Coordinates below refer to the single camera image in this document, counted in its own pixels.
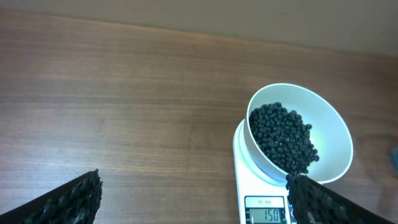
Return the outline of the pink scoop with blue handle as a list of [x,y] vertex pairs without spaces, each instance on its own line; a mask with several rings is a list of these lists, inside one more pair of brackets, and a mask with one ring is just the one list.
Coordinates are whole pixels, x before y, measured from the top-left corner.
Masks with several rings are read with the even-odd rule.
[[398,147],[391,149],[389,155],[394,172],[398,174]]

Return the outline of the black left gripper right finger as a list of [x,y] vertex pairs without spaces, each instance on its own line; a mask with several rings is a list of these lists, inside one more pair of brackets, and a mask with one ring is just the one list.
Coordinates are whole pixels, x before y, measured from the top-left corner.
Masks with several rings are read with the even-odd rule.
[[306,175],[286,176],[287,200],[298,224],[392,224]]

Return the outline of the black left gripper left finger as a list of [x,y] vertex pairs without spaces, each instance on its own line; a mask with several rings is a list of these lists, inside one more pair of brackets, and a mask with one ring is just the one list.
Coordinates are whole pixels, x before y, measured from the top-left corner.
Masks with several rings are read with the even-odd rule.
[[89,171],[1,215],[9,224],[92,224],[101,205],[103,181]]

